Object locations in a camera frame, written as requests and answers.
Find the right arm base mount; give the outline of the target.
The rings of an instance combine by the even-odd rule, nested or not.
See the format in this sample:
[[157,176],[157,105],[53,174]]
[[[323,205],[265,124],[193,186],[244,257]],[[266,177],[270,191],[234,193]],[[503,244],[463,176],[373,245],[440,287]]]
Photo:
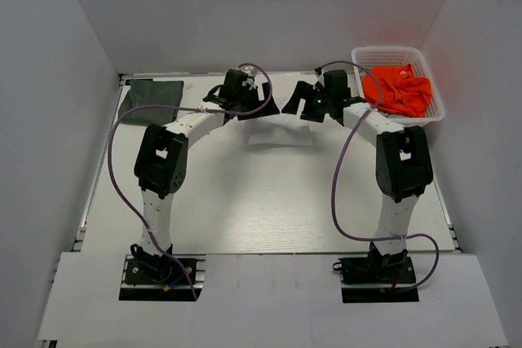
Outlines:
[[332,270],[340,275],[344,304],[419,302],[418,289],[407,289],[417,283],[411,257],[383,275],[377,275],[363,257],[340,258]]

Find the white t-shirt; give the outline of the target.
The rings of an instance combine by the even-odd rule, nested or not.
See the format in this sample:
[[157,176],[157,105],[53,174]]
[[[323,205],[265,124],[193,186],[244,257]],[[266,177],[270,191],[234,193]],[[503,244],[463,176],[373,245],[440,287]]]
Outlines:
[[247,120],[245,131],[249,144],[283,147],[312,145],[312,132],[306,121],[280,113]]

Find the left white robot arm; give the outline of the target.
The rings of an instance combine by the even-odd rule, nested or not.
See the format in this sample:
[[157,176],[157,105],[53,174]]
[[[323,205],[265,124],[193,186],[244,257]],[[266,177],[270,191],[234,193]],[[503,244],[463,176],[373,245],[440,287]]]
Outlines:
[[172,201],[186,178],[189,148],[234,118],[242,121],[280,113],[272,96],[272,83],[255,84],[260,72],[253,64],[230,69],[223,83],[209,91],[195,112],[164,126],[146,128],[134,168],[145,223],[133,254],[151,255],[144,272],[153,281],[165,281],[172,272],[172,261],[165,257],[172,253]]

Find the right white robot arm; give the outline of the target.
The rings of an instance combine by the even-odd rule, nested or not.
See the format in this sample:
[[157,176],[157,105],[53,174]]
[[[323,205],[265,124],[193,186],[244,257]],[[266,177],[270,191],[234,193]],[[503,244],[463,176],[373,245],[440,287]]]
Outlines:
[[383,194],[377,230],[369,242],[368,270],[377,281],[394,276],[407,257],[406,237],[415,205],[433,180],[427,137],[421,126],[406,127],[353,96],[347,73],[323,73],[314,84],[298,81],[282,112],[322,122],[330,116],[375,147],[375,178]]

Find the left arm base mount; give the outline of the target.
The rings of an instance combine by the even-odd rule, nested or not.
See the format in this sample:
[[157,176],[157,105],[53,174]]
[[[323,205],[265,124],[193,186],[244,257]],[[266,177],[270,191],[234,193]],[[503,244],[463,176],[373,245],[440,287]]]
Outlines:
[[195,302],[203,289],[205,258],[182,256],[182,267],[165,256],[150,256],[144,252],[126,255],[118,300],[120,302]]

